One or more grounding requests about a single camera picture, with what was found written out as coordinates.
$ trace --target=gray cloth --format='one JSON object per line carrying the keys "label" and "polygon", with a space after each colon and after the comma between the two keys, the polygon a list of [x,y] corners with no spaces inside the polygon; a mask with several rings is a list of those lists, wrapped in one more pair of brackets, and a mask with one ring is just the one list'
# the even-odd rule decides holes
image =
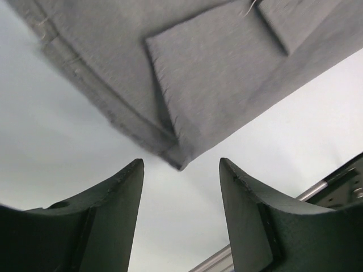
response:
{"label": "gray cloth", "polygon": [[363,1],[8,0],[138,144],[183,169],[363,47]]}

